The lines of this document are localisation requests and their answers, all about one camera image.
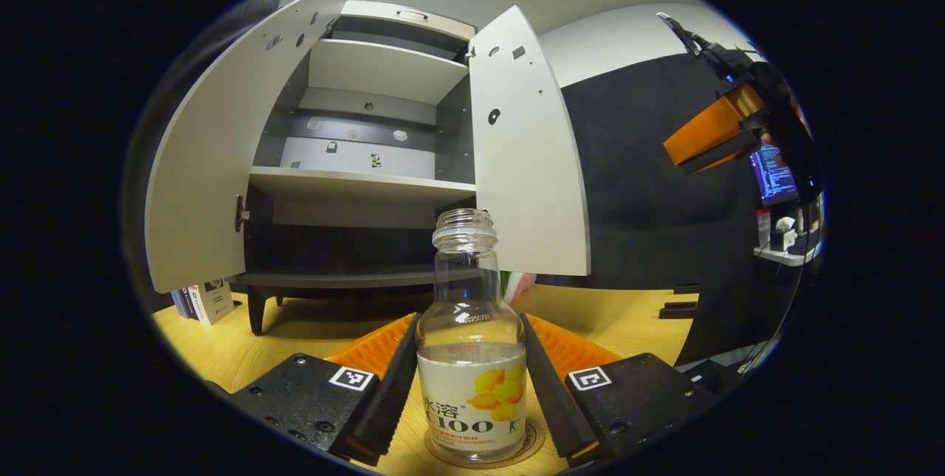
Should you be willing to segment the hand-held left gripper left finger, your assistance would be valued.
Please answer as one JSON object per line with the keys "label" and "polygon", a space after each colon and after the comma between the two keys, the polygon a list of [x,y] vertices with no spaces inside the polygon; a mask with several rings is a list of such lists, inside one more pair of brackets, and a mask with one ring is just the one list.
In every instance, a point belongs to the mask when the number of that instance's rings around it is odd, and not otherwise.
{"label": "hand-held left gripper left finger", "polygon": [[420,317],[405,315],[326,358],[295,353],[227,400],[307,449],[377,466],[414,382]]}

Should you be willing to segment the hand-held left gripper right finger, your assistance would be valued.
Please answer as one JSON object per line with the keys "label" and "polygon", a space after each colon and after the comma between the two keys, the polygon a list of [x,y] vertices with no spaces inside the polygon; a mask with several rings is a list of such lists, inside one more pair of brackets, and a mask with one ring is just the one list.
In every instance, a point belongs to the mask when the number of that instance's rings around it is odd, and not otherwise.
{"label": "hand-held left gripper right finger", "polygon": [[635,455],[712,406],[711,391],[652,353],[622,358],[537,316],[520,320],[537,402],[571,469]]}

